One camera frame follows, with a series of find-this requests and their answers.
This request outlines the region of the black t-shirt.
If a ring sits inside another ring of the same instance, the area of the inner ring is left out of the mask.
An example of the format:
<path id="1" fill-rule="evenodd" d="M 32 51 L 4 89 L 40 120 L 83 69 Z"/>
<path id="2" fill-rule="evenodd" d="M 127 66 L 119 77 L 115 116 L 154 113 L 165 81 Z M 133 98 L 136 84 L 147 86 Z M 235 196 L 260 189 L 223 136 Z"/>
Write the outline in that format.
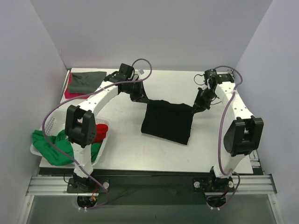
<path id="1" fill-rule="evenodd" d="M 146 95 L 131 95 L 131 101 L 147 105 L 141 133 L 187 145 L 191 136 L 193 116 L 204 109 L 165 100 L 148 99 Z"/>

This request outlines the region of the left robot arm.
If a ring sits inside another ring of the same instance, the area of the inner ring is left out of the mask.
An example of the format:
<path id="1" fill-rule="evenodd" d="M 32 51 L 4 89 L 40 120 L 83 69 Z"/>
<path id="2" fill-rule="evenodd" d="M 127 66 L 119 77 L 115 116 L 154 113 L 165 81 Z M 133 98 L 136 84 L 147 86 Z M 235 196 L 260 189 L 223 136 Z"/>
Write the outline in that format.
<path id="1" fill-rule="evenodd" d="M 121 64 L 118 71 L 106 76 L 92 96 L 77 106 L 70 105 L 66 112 L 65 134 L 71 143 L 75 168 L 73 181 L 83 192 L 94 188 L 91 161 L 91 144 L 96 138 L 95 117 L 101 109 L 121 92 L 130 95 L 133 101 L 145 99 L 143 83 L 135 69 Z"/>

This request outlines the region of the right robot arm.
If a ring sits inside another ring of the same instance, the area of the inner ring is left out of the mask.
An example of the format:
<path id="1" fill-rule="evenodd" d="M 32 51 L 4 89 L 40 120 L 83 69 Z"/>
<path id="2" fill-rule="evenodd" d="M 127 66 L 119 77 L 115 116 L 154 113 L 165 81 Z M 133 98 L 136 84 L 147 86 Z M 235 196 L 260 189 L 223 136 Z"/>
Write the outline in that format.
<path id="1" fill-rule="evenodd" d="M 214 175 L 207 178 L 207 186 L 218 190 L 224 178 L 230 178 L 235 168 L 252 151 L 258 149 L 264 122 L 250 112 L 237 91 L 242 79 L 235 82 L 229 73 L 218 74 L 216 69 L 204 71 L 205 88 L 198 88 L 193 104 L 193 113 L 210 109 L 219 99 L 224 105 L 218 133 L 218 159 L 212 167 Z"/>

